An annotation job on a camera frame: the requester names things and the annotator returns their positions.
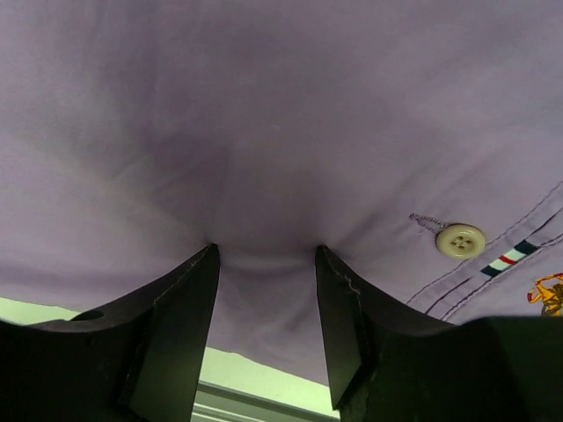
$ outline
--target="embroidered logo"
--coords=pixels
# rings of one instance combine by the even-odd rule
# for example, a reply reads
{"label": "embroidered logo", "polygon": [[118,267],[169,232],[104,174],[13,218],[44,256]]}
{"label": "embroidered logo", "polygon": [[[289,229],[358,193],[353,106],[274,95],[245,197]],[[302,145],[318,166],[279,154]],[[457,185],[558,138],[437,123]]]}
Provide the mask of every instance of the embroidered logo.
{"label": "embroidered logo", "polygon": [[[544,281],[558,279],[559,281],[551,287],[545,287]],[[561,317],[563,309],[563,273],[548,275],[536,280],[536,286],[528,293],[528,302],[542,301],[542,316]]]}

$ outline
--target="lavender fabric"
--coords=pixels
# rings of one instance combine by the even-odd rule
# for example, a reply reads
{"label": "lavender fabric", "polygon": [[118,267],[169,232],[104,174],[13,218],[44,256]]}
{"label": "lavender fabric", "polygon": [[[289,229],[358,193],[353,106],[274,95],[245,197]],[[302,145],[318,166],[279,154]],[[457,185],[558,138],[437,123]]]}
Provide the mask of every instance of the lavender fabric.
{"label": "lavender fabric", "polygon": [[[209,345],[314,381],[315,246],[423,309],[563,207],[562,2],[0,0],[0,57],[0,295],[88,309],[214,242]],[[539,314],[499,288],[451,320]]]}

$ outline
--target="beige button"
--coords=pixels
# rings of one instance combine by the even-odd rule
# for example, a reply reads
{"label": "beige button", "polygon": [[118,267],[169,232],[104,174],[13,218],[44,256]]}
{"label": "beige button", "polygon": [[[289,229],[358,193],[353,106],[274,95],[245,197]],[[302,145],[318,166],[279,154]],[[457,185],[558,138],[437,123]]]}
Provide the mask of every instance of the beige button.
{"label": "beige button", "polygon": [[453,224],[438,234],[438,250],[452,258],[468,259],[478,256],[485,249],[483,232],[466,224]]}

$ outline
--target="button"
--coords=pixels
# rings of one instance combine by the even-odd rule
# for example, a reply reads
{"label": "button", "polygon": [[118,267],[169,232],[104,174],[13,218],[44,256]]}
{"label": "button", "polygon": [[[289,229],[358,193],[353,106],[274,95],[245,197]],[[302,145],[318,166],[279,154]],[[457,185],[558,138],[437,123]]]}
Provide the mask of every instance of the button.
{"label": "button", "polygon": [[478,256],[485,249],[483,232],[466,224],[453,224],[442,230],[436,238],[438,250],[452,258],[468,259]]}

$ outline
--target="cloth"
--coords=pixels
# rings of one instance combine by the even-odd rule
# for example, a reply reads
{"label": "cloth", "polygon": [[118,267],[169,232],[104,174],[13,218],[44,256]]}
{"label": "cloth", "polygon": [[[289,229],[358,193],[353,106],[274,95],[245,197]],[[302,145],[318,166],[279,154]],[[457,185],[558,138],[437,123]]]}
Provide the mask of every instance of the cloth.
{"label": "cloth", "polygon": [[0,0],[0,57],[1,296],[88,309],[214,242],[208,344],[326,382],[319,244],[457,324],[563,272],[562,2]]}

